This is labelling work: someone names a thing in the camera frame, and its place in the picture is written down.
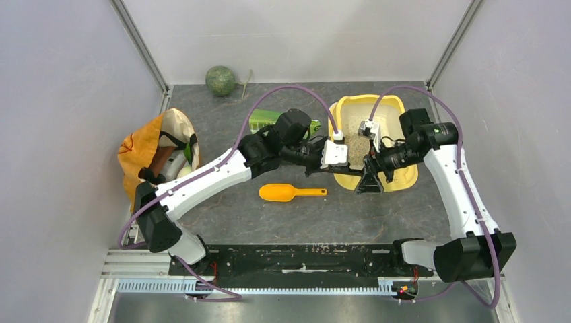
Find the orange plastic litter scoop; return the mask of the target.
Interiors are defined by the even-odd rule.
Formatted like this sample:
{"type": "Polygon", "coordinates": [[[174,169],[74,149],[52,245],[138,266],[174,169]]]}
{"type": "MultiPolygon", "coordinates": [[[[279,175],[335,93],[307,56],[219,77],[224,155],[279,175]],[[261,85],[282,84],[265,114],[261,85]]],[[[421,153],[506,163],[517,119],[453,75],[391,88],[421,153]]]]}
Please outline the orange plastic litter scoop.
{"type": "Polygon", "coordinates": [[[265,201],[290,202],[296,197],[327,196],[326,188],[296,188],[291,184],[266,184],[259,189],[259,196],[265,201]]]}

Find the green cat litter bag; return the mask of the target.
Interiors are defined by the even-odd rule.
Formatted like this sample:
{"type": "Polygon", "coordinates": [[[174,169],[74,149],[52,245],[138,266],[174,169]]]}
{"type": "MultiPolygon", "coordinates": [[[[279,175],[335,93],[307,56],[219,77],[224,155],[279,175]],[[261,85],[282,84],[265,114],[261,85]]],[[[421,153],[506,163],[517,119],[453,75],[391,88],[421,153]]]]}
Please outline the green cat litter bag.
{"type": "MultiPolygon", "coordinates": [[[[275,124],[281,115],[282,112],[261,109],[254,110],[248,121],[250,132],[256,133],[267,125],[275,124]]],[[[316,133],[320,128],[321,122],[319,120],[312,120],[308,136],[312,133],[316,133]]]]}

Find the black bag clip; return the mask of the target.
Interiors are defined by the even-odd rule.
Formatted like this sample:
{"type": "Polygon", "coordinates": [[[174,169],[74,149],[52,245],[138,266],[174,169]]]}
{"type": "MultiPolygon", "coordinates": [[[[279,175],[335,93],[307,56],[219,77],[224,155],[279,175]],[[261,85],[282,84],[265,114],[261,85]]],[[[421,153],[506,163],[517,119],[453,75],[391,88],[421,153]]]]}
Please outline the black bag clip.
{"type": "Polygon", "coordinates": [[[343,174],[343,175],[359,176],[359,177],[361,177],[364,173],[363,170],[354,170],[351,169],[349,166],[329,166],[327,169],[324,169],[324,171],[332,174],[343,174]]]}

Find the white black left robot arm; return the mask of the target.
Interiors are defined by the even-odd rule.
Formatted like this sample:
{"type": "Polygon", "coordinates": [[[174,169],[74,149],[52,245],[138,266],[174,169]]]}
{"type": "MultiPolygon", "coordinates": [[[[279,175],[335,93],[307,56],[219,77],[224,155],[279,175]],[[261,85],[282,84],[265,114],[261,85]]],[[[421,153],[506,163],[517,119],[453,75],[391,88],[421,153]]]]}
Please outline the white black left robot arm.
{"type": "Polygon", "coordinates": [[[328,168],[326,156],[334,141],[306,139],[310,119],[300,110],[284,112],[275,124],[241,138],[217,159],[182,178],[157,186],[149,182],[135,189],[134,218],[152,253],[169,252],[185,261],[196,275],[205,274],[211,256],[202,239],[184,231],[179,219],[203,201],[227,188],[274,171],[283,162],[320,172],[328,168]]]}

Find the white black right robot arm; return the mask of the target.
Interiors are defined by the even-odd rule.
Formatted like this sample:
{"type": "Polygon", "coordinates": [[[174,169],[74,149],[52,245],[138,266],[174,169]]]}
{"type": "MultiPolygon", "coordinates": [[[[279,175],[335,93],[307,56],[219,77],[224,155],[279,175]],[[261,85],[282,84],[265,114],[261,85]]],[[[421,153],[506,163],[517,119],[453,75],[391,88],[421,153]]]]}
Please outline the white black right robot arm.
{"type": "Polygon", "coordinates": [[[487,212],[467,169],[459,130],[451,122],[433,123],[424,109],[399,117],[403,138],[392,147],[380,124],[360,123],[358,134],[368,138],[363,176],[355,192],[383,192],[396,170],[424,163],[436,182],[450,224],[451,240],[439,245],[421,239],[395,241],[389,267],[406,275],[416,265],[436,271],[452,283],[497,277],[516,249],[514,234],[502,233],[487,212]]]}

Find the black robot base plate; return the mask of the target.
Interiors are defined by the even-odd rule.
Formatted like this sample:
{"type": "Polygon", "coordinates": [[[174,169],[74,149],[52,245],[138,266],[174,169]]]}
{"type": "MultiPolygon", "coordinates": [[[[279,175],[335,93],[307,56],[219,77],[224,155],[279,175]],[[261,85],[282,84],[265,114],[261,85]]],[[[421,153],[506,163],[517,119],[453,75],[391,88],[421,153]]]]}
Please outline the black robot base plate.
{"type": "Polygon", "coordinates": [[[257,273],[358,273],[359,276],[432,277],[405,264],[392,244],[210,244],[189,266],[199,275],[240,277],[257,273]]]}

